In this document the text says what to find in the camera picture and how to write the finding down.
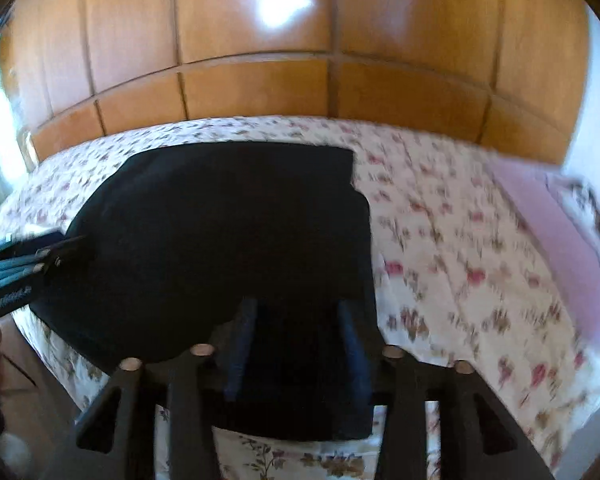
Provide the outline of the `black embroidered pants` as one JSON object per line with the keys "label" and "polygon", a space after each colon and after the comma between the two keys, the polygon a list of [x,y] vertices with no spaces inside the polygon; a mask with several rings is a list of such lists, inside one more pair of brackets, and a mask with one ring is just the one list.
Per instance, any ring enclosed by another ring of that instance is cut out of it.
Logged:
{"label": "black embroidered pants", "polygon": [[130,157],[68,227],[32,312],[104,372],[212,344],[212,424],[287,441],[373,425],[370,206],[347,148],[196,143]]}

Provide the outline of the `pink cat print pillow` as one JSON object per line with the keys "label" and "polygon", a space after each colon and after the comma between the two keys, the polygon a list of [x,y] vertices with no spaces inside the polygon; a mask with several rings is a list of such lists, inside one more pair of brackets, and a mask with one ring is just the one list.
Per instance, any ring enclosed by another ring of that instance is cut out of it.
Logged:
{"label": "pink cat print pillow", "polygon": [[538,242],[577,328],[600,346],[600,210],[591,188],[520,160],[486,166]]}

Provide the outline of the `wooden panelled wardrobe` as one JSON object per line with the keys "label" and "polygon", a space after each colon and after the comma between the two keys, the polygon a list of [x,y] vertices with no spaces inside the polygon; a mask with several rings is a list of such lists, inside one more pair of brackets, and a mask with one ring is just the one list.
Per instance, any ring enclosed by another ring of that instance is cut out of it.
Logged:
{"label": "wooden panelled wardrobe", "polygon": [[583,0],[15,0],[6,92],[35,155],[184,119],[306,115],[562,162]]}

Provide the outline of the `floral quilted bedspread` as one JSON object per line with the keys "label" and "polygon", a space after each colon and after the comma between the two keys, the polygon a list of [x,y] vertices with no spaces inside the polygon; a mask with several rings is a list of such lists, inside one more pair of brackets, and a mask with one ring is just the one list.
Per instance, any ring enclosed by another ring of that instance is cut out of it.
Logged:
{"label": "floral quilted bedspread", "polygon": [[341,145],[370,202],[378,322],[432,364],[465,359],[554,474],[600,408],[600,350],[584,341],[488,152],[424,132],[309,117],[198,119],[131,130],[50,156],[0,207],[0,237],[66,228],[130,156],[224,141]]}

